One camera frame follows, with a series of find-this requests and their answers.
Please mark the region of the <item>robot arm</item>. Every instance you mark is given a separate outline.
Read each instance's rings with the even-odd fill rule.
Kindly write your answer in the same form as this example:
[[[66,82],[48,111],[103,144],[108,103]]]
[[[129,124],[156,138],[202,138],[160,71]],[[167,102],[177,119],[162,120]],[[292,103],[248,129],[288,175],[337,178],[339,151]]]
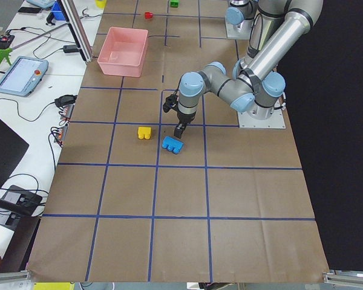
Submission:
[[[250,39],[257,7],[258,1],[229,1],[229,6],[225,14],[228,39]]]
[[[197,72],[184,73],[175,93],[166,98],[163,111],[174,110],[179,120],[174,136],[181,138],[197,111],[200,97],[211,92],[239,113],[266,120],[282,96],[285,81],[274,67],[293,44],[317,22],[322,1],[231,1],[226,20],[238,26],[252,19],[246,55],[226,75],[220,62]]]

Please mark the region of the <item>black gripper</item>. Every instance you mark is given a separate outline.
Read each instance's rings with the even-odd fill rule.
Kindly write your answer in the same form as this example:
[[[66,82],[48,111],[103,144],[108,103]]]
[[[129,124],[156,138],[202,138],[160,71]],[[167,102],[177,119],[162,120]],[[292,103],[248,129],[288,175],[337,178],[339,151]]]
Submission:
[[[177,112],[177,118],[179,120],[178,125],[174,128],[174,134],[178,139],[182,138],[183,132],[186,129],[187,125],[190,124],[195,119],[196,113],[185,114],[181,111]]]

